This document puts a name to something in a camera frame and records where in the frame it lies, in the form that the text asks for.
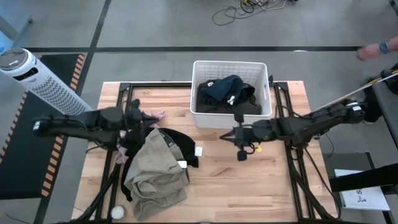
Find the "white tower fan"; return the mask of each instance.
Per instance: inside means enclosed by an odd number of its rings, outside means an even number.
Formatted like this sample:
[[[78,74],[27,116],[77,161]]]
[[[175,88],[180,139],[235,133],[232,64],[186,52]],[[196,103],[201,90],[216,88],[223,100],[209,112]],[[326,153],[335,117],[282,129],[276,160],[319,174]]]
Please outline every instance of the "white tower fan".
[[[39,59],[26,49],[0,55],[0,72],[53,106],[62,114],[77,115],[92,109]]]

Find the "person's arm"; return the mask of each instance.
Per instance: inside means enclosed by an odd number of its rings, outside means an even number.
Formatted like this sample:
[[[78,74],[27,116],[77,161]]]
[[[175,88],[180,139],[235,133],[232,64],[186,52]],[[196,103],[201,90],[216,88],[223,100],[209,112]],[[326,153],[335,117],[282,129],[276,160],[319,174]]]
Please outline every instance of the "person's arm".
[[[357,58],[367,61],[393,51],[398,51],[398,37],[394,37],[393,39],[380,44],[370,44],[359,49],[357,51]]]

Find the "white paper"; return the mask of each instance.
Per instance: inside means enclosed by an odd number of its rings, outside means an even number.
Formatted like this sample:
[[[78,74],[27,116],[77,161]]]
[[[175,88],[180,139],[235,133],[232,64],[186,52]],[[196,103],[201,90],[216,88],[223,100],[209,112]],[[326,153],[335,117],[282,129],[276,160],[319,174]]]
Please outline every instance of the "white paper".
[[[195,148],[195,156],[201,157],[202,154],[203,154],[203,148],[200,146],[197,146]]]
[[[360,170],[341,170],[335,169],[337,177],[343,175],[357,174]],[[369,187],[366,189],[347,190],[340,192],[341,201],[345,208],[363,210],[383,210],[389,211],[387,200],[380,187]]]
[[[177,162],[181,168],[187,168],[187,166],[188,166],[186,161],[177,161]]]

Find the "white ball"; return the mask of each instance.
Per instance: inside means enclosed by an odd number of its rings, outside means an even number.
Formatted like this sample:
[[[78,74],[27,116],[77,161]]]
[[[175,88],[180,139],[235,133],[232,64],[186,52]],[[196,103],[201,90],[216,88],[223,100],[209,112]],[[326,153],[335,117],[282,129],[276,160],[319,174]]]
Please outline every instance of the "white ball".
[[[121,205],[112,208],[111,216],[113,219],[120,220],[124,217],[124,207]]]

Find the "person's hand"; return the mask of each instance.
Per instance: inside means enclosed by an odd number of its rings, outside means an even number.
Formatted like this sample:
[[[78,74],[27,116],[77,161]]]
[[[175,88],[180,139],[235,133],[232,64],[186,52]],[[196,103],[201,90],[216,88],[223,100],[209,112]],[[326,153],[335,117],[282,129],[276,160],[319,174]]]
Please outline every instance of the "person's hand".
[[[378,58],[382,55],[379,44],[367,45],[356,52],[356,57],[362,61]]]

